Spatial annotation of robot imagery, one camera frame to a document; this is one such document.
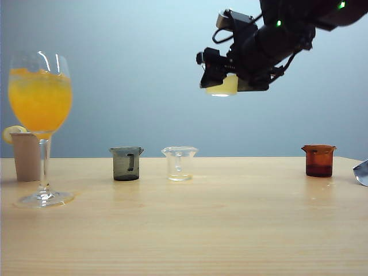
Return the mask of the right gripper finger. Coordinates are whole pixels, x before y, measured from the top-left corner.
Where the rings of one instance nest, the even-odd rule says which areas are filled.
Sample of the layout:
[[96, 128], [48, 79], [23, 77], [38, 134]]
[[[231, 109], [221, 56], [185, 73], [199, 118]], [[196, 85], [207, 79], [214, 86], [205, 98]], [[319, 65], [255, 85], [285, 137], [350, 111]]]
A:
[[240, 78], [237, 81], [238, 92], [267, 91], [268, 89], [268, 83], [251, 83], [250, 81], [242, 80]]
[[220, 51], [213, 48], [205, 48], [202, 52], [196, 54], [198, 65], [204, 66], [204, 73], [200, 80], [200, 88], [206, 89], [223, 84], [227, 77], [228, 60], [220, 55]]

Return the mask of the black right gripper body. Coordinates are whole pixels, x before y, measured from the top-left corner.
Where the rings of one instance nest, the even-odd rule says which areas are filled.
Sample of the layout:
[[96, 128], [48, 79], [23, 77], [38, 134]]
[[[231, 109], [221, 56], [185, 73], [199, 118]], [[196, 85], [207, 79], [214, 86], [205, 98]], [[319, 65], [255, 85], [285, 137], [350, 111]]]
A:
[[226, 30], [232, 32], [233, 43], [227, 53], [227, 73], [236, 74], [246, 84], [260, 84], [261, 70], [256, 61], [255, 35], [258, 27], [254, 22], [233, 22]]

